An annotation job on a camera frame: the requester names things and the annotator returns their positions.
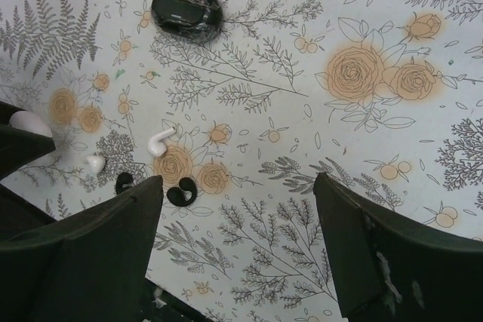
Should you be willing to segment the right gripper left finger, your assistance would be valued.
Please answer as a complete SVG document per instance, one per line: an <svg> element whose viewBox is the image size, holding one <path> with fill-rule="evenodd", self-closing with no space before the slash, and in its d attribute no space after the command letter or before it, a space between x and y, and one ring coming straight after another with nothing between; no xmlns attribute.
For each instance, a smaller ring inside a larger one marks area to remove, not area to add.
<svg viewBox="0 0 483 322"><path fill-rule="evenodd" d="M3 321L133 321L162 211L162 178L1 242Z"/></svg>

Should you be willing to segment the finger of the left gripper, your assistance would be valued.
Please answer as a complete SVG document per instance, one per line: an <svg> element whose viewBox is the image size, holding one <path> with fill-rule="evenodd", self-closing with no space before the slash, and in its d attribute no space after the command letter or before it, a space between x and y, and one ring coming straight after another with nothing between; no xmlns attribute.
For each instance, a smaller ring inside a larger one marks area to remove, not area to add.
<svg viewBox="0 0 483 322"><path fill-rule="evenodd" d="M41 136L9 125L19 107L1 101L1 179L55 150L53 137Z"/></svg>

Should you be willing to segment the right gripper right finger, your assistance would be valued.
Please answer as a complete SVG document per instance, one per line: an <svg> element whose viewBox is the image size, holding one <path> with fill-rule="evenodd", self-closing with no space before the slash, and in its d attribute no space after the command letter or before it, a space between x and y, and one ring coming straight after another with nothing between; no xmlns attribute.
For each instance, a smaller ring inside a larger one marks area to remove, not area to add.
<svg viewBox="0 0 483 322"><path fill-rule="evenodd" d="M482 243L415 222L320 173L313 192L350 321L480 321Z"/></svg>

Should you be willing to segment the white earbud charging case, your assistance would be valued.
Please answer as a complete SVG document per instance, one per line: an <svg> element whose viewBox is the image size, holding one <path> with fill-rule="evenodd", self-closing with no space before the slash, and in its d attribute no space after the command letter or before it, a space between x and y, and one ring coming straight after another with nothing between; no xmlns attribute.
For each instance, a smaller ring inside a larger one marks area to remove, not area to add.
<svg viewBox="0 0 483 322"><path fill-rule="evenodd" d="M50 127L35 113L29 111L15 112L9 120L9 125L30 133L52 137Z"/></svg>

